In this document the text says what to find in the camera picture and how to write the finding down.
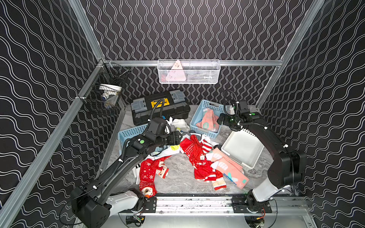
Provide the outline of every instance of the red and white striped sock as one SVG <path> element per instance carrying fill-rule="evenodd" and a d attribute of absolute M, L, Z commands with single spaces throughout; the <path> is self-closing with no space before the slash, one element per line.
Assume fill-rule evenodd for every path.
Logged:
<path fill-rule="evenodd" d="M 205 154 L 210 152 L 213 149 L 213 146 L 210 145 L 205 139 L 203 139 L 203 141 L 201 143 L 203 144 L 202 149 Z"/>
<path fill-rule="evenodd" d="M 218 170 L 216 170 L 216 177 L 217 179 L 215 181 L 212 181 L 212 185 L 214 187 L 214 190 L 218 190 L 221 188 L 226 188 L 226 182 L 223 179 L 223 174 L 221 172 L 219 172 Z"/>

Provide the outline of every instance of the robotic arm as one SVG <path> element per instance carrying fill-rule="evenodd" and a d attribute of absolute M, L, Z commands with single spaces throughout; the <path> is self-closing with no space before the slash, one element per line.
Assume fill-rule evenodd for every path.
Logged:
<path fill-rule="evenodd" d="M 122 210 L 133 209 L 136 212 L 142 207 L 145 192 L 137 190 L 110 196 L 120 181 L 140 164 L 156 147 L 180 144 L 182 135 L 179 131 L 171 132 L 166 120 L 154 118 L 145 132 L 126 140 L 121 156 L 96 180 L 85 187 L 76 187 L 71 192 L 72 212 L 88 227 L 101 227 L 110 215 Z"/>
<path fill-rule="evenodd" d="M 306 155 L 282 142 L 259 113 L 249 111 L 245 101 L 240 101 L 236 110 L 237 115 L 234 118 L 221 116 L 222 123 L 235 131 L 242 128 L 250 130 L 268 149 L 274 160 L 268 170 L 268 178 L 247 194 L 249 209 L 256 211 L 268 204 L 270 197 L 281 188 L 302 179 Z M 131 209 L 137 213 L 141 210 L 148 190 L 143 194 L 138 190 L 113 196 L 111 193 L 129 171 L 154 152 L 156 147 L 180 144 L 180 132 L 171 132 L 169 128 L 170 133 L 165 134 L 166 127 L 170 127 L 166 120 L 152 119 L 143 134 L 124 143 L 122 155 L 102 175 L 87 186 L 76 187 L 71 192 L 72 211 L 88 228 L 101 227 L 110 215 L 120 211 Z"/>
<path fill-rule="evenodd" d="M 247 193 L 249 209 L 257 211 L 283 187 L 302 180 L 307 165 L 307 156 L 283 142 L 267 126 L 260 113 L 250 112 L 246 101 L 236 101 L 235 103 L 237 104 L 237 115 L 222 114 L 220 117 L 222 122 L 233 131 L 240 131 L 242 128 L 248 129 L 261 141 L 274 160 L 269 167 L 268 178 Z"/>

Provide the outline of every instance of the gray marble floor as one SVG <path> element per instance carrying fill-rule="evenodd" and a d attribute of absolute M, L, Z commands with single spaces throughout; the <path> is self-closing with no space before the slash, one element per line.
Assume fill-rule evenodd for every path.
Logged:
<path fill-rule="evenodd" d="M 256 111 L 254 105 L 249 105 L 251 111 Z M 189 118 L 186 122 L 189 124 L 193 117 L 197 105 L 190 106 L 191 111 Z M 130 106 L 127 107 L 127 113 L 124 118 L 123 124 L 120 130 L 125 130 L 134 127 L 132 112 Z M 231 130 L 227 126 L 222 126 L 219 135 L 214 140 L 218 143 L 224 143 L 230 135 Z M 115 143 L 112 155 L 110 157 L 109 164 L 113 163 L 117 157 L 119 157 L 119 141 Z M 169 168 L 169 174 L 165 179 L 156 177 L 155 186 L 159 193 L 185 193 L 185 194 L 240 194 L 247 193 L 250 189 L 258 186 L 266 177 L 267 170 L 270 167 L 273 159 L 266 148 L 261 153 L 256 166 L 249 172 L 245 172 L 245 175 L 250 179 L 243 189 L 237 188 L 232 182 L 226 179 L 227 188 L 215 191 L 211 183 L 204 181 L 198 181 L 194 178 L 194 168 L 189 162 L 188 157 L 185 154 L 176 154 L 171 156 L 165 161 L 165 164 Z M 137 188 L 135 184 L 135 178 L 132 171 L 127 174 L 124 180 L 120 182 L 116 187 L 115 192 L 123 192 L 129 188 Z"/>

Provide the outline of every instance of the wavy line pattern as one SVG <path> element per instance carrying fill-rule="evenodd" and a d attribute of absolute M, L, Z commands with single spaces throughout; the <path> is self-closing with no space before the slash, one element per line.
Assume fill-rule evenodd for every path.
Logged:
<path fill-rule="evenodd" d="M 280 59 L 312 0 L 82 0 L 110 60 Z"/>
<path fill-rule="evenodd" d="M 122 97 L 127 103 L 134 99 L 151 94 L 180 89 L 190 104 L 200 104 L 202 99 L 224 103 L 224 90 L 229 89 L 239 94 L 239 99 L 245 99 L 248 104 L 255 104 L 264 90 L 275 67 L 222 67 L 218 83 L 215 85 L 200 84 L 160 84 L 155 67 L 133 67 L 126 82 L 126 90 Z M 110 72 L 120 74 L 121 67 L 110 67 Z"/>
<path fill-rule="evenodd" d="M 0 0 L 0 205 L 96 66 L 68 1 Z"/>
<path fill-rule="evenodd" d="M 262 109 L 307 153 L 300 194 L 318 227 L 365 227 L 365 1 L 326 1 Z"/>
<path fill-rule="evenodd" d="M 63 227 L 59 212 L 76 186 L 95 179 L 117 119 L 81 108 L 11 227 Z M 75 221 L 70 205 L 61 218 Z"/>

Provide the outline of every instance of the blue plastic basket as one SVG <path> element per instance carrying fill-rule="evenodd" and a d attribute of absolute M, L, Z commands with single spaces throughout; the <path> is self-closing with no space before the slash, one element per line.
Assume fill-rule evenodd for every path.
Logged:
<path fill-rule="evenodd" d="M 132 127 L 132 128 L 129 128 L 129 129 L 126 129 L 126 130 L 123 130 L 123 131 L 119 131 L 118 133 L 118 139 L 119 139 L 119 155 L 122 154 L 122 147 L 123 147 L 123 144 L 124 144 L 124 141 L 126 139 L 131 139 L 133 138 L 134 136 L 137 136 L 141 133 L 143 133 L 143 131 L 146 129 L 147 127 L 147 124 L 144 124 L 144 125 L 141 125 L 141 126 L 138 126 L 138 127 Z M 161 147 L 156 147 L 156 150 L 155 152 L 160 152 L 162 151 L 164 148 L 161 148 Z"/>
<path fill-rule="evenodd" d="M 218 104 L 215 102 L 207 101 L 207 100 L 201 100 L 200 105 L 198 109 L 196 110 L 193 119 L 190 122 L 190 128 L 194 130 L 196 133 L 205 134 L 208 135 L 210 138 L 215 139 L 217 135 L 220 132 L 220 127 L 218 129 L 217 133 L 214 133 L 212 131 L 208 131 L 202 128 L 199 128 L 196 126 L 196 124 L 203 119 L 203 109 L 204 108 L 211 108 L 215 115 L 219 116 L 221 113 L 224 112 L 224 105 Z"/>

